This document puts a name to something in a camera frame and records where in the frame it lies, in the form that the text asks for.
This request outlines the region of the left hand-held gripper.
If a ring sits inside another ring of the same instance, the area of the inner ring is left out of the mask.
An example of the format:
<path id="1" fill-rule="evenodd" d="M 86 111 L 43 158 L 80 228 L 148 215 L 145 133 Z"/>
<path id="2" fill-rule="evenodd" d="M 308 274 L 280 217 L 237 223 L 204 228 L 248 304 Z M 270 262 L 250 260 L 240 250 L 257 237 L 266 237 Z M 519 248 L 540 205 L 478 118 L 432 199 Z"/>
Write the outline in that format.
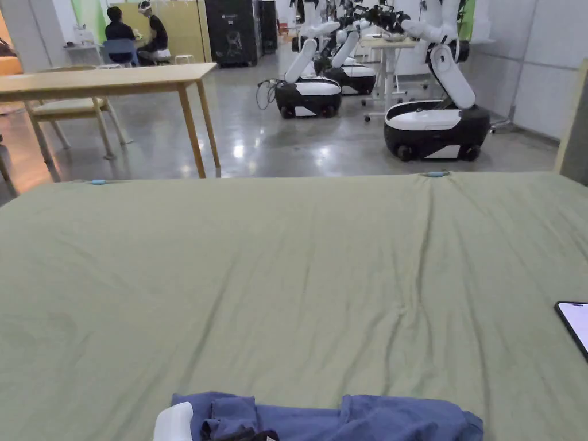
<path id="1" fill-rule="evenodd" d="M 192 440 L 191 421 L 194 415 L 191 403 L 183 402 L 162 411 L 153 431 L 154 441 Z M 236 435 L 236 440 L 245 441 L 279 441 L 279 436 L 272 430 L 255 432 L 247 428 Z"/>

